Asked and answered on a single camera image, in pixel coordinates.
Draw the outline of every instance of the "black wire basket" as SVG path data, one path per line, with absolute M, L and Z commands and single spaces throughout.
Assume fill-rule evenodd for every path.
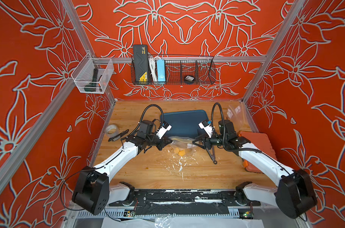
M 134 57 L 132 56 L 131 78 L 134 85 L 211 85 L 216 81 L 216 66 L 213 56 L 181 56 L 169 55 L 161 57 L 165 61 L 165 82 L 155 82 L 148 67 L 148 81 L 136 80 Z

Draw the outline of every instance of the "roll of tape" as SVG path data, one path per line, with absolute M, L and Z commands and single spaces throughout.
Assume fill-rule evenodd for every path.
M 109 131 L 112 130 L 112 129 L 115 129 L 116 131 L 110 134 Z M 109 138 L 111 138 L 111 137 L 114 137 L 114 136 L 116 136 L 116 135 L 119 134 L 119 129 L 118 129 L 117 125 L 111 124 L 111 125 L 107 126 L 107 127 L 104 129 L 104 133 L 105 133 Z

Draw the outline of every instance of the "white cable bundle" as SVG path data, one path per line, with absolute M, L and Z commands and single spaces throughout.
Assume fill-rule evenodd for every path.
M 161 58 L 159 56 L 156 56 L 156 57 L 150 56 L 150 57 L 148 57 L 148 64 L 150 65 L 152 79 L 153 79 L 154 82 L 157 82 L 158 79 L 157 79 L 157 76 L 156 76 L 156 73 L 155 73 L 155 68 L 156 68 L 155 59 L 161 59 Z

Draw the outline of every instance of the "red floral wallpaper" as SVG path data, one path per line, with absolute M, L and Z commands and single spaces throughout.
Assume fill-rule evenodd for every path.
M 85 55 L 58 0 L 0 1 L 0 167 Z
M 89 164 L 111 103 L 74 88 L 0 195 L 0 227 L 59 227 L 77 175 Z
M 345 0 L 307 1 L 248 102 L 279 161 L 310 173 L 314 227 L 345 227 Z
M 59 0 L 0 0 L 0 167 L 84 55 Z M 61 224 L 60 185 L 89 164 L 110 106 L 74 88 L 0 195 L 0 227 Z
M 151 54 L 264 56 L 293 1 L 73 0 L 99 57 Z M 213 85 L 134 86 L 128 64 L 115 66 L 110 87 L 123 100 L 241 99 L 259 63 L 217 64 Z

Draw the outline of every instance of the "blue tray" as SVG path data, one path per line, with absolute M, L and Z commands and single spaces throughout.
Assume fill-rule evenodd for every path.
M 205 133 L 204 129 L 201 129 L 198 125 L 204 120 L 208 120 L 207 113 L 204 110 L 164 113 L 164 121 L 171 125 L 171 130 L 164 135 L 195 139 Z

